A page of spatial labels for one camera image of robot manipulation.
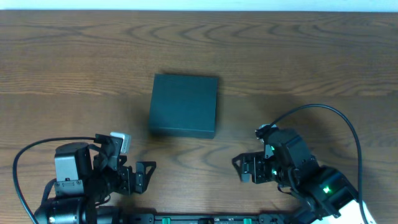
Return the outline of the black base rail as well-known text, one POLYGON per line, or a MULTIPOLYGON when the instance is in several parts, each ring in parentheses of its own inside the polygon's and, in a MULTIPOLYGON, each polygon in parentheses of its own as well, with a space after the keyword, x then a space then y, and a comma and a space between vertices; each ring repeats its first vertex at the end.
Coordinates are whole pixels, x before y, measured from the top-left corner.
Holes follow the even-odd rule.
POLYGON ((212 215, 173 215, 131 213, 124 214, 122 224, 308 224, 315 219, 308 215, 286 215, 263 213, 260 215, 212 214, 212 215))

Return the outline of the dark green gift box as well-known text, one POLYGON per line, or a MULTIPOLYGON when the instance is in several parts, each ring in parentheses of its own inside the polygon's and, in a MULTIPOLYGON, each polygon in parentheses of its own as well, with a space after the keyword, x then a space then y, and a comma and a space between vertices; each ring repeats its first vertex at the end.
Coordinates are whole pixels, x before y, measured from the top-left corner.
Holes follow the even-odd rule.
POLYGON ((216 77, 156 74, 149 112, 151 134, 213 139, 218 81, 216 77))

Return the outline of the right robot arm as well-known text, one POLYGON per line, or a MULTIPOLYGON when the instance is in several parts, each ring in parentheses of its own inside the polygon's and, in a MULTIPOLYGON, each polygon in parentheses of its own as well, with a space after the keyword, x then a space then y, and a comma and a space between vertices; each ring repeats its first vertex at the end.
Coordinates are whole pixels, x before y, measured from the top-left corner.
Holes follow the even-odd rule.
POLYGON ((359 191, 339 170, 319 165, 295 130, 263 125, 256 137, 263 150, 242 153, 232 164, 242 182, 275 182, 279 192, 300 201, 283 223, 374 223, 359 191))

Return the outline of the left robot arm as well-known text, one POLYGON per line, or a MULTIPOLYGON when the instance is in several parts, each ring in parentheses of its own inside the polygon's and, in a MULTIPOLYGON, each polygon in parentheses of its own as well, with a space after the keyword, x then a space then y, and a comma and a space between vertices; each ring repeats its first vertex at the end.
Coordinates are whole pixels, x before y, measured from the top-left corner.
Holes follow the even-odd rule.
POLYGON ((39 223, 129 223, 112 193, 143 194, 156 168, 154 161, 126 166, 130 136, 123 133, 67 138, 55 150, 56 178, 45 187, 34 217, 39 223))

